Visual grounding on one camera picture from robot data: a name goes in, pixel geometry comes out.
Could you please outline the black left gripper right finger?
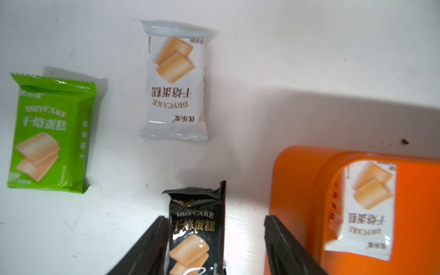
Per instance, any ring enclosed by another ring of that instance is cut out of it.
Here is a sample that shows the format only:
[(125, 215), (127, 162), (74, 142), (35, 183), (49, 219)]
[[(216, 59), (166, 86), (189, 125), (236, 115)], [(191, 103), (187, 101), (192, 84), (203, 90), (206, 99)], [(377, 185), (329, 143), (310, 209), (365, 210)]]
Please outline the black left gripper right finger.
[(277, 216), (267, 215), (264, 226), (272, 275), (327, 275)]

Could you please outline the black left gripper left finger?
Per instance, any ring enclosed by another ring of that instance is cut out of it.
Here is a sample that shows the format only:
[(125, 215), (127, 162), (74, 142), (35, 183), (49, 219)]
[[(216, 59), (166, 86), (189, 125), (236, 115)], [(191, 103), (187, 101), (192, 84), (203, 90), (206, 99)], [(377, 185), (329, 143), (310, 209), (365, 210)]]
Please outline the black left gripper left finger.
[(163, 275), (170, 224), (159, 216), (108, 275)]

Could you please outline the black cookie packet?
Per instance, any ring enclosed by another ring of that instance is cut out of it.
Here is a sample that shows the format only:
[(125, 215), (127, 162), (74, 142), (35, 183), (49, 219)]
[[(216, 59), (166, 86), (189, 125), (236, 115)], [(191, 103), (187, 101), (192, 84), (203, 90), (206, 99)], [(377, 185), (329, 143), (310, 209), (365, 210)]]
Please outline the black cookie packet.
[(217, 189), (165, 190), (170, 196), (167, 275), (224, 275), (226, 181)]

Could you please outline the hidden white cookie packet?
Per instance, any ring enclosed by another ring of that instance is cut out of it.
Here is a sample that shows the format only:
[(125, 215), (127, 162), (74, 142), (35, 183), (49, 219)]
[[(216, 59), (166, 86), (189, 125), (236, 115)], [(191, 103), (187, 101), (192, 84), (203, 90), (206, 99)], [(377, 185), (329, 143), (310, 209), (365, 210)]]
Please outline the hidden white cookie packet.
[(359, 160), (333, 183), (323, 249), (384, 261), (391, 258), (397, 165)]

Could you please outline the white cookie packet front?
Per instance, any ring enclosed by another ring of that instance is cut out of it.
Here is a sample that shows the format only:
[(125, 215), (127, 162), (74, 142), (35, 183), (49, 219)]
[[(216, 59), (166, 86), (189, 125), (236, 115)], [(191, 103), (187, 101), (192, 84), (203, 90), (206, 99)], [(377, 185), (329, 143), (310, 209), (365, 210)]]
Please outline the white cookie packet front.
[(214, 31), (171, 21), (142, 21), (148, 35), (146, 125), (150, 139), (206, 141), (206, 49)]

